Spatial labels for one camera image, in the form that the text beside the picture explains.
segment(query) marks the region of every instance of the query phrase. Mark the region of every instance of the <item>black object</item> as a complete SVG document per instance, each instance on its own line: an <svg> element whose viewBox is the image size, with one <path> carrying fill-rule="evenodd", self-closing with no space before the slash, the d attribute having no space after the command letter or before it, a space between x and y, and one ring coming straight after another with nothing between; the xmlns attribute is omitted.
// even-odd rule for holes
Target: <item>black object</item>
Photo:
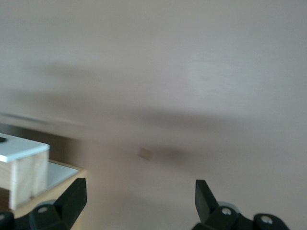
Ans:
<svg viewBox="0 0 307 230"><path fill-rule="evenodd" d="M14 219L0 212L0 230L70 230L86 205L85 178L76 179L53 205L41 205Z"/></svg>
<svg viewBox="0 0 307 230"><path fill-rule="evenodd" d="M5 142L5 141L7 141L7 139L6 139L6 138L2 138L2 137L0 137L0 143L1 143L1 142Z"/></svg>
<svg viewBox="0 0 307 230"><path fill-rule="evenodd" d="M192 230L289 230L276 216L257 214L250 220L230 207L219 206L204 180L196 181L195 205L201 222Z"/></svg>

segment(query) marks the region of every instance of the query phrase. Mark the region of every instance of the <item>gray wall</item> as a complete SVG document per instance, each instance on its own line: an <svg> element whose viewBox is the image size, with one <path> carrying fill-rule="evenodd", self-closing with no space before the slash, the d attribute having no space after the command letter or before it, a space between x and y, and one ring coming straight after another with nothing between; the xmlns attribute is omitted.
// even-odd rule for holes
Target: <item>gray wall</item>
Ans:
<svg viewBox="0 0 307 230"><path fill-rule="evenodd" d="M189 229L195 179L248 218L306 229L306 11L303 0L3 0L0 122L56 135L44 134L65 146L55 157L88 169L87 229Z"/></svg>

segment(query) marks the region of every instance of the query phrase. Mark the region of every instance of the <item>wooden cube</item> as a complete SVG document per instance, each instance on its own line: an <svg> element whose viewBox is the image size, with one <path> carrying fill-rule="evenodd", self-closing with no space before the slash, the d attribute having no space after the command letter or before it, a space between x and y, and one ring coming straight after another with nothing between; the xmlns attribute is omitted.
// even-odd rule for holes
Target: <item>wooden cube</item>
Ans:
<svg viewBox="0 0 307 230"><path fill-rule="evenodd" d="M47 188L49 145L0 134L0 187L10 191L15 210Z"/></svg>

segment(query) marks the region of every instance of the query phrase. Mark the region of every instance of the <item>screw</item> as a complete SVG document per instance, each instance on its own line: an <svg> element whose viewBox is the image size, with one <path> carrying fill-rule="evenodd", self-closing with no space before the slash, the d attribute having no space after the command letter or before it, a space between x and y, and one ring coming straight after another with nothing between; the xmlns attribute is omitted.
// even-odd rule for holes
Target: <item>screw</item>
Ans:
<svg viewBox="0 0 307 230"><path fill-rule="evenodd" d="M46 212L47 210L48 210L47 207L41 207L37 212L38 212L38 213L44 213L44 212Z"/></svg>
<svg viewBox="0 0 307 230"><path fill-rule="evenodd" d="M262 217L261 217L261 220L262 220L264 223L266 223L266 224L272 224L272 223L273 223L273 220L272 220L270 217L268 217L268 216L262 216Z"/></svg>
<svg viewBox="0 0 307 230"><path fill-rule="evenodd" d="M222 212L223 212L223 214L225 214L225 215L231 215L230 209L228 209L228 208L226 208L226 207L224 207L224 208L222 209Z"/></svg>

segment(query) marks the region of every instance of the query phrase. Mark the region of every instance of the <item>bolt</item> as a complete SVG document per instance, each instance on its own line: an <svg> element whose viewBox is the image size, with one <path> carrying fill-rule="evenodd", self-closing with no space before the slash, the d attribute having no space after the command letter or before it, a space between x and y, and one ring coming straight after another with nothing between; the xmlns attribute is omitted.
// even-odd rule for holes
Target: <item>bolt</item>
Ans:
<svg viewBox="0 0 307 230"><path fill-rule="evenodd" d="M230 209L228 209L228 208L226 208L226 207L224 207L224 208L222 209L222 212L223 212L223 214L225 214L225 215L231 215Z"/></svg>
<svg viewBox="0 0 307 230"><path fill-rule="evenodd" d="M47 207L41 207L37 212L38 212L38 213L44 213L44 212L46 212L47 210L48 210Z"/></svg>
<svg viewBox="0 0 307 230"><path fill-rule="evenodd" d="M264 223L266 223L266 224L272 224L272 223L273 223L273 220L272 220L270 217L268 217L268 216L262 216L262 217L261 217L261 220L262 220Z"/></svg>

